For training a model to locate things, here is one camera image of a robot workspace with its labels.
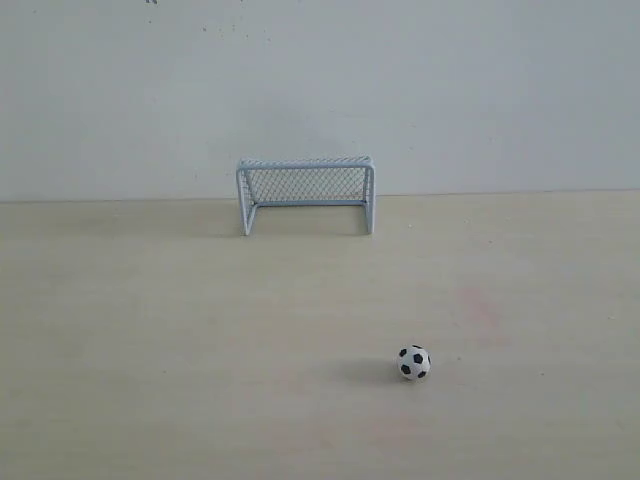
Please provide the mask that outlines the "black and white soccer ball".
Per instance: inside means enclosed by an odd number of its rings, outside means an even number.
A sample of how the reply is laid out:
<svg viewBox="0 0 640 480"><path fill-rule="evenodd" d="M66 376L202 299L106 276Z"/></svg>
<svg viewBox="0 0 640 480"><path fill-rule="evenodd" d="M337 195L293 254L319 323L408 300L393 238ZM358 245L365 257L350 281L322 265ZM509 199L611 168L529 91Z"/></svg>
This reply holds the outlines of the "black and white soccer ball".
<svg viewBox="0 0 640 480"><path fill-rule="evenodd" d="M429 352L415 344L404 346L397 355L396 363L399 373L409 381L425 379L432 365Z"/></svg>

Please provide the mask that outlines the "small white soccer goal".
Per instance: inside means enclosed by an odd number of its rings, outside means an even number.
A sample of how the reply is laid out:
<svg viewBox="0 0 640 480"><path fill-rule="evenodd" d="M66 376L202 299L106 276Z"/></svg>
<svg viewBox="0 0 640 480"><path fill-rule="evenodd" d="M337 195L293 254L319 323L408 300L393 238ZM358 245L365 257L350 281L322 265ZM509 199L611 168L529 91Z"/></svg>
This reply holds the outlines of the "small white soccer goal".
<svg viewBox="0 0 640 480"><path fill-rule="evenodd" d="M261 208L349 206L364 211L366 232L375 230L376 169L369 156L303 160L242 159L235 181L243 234Z"/></svg>

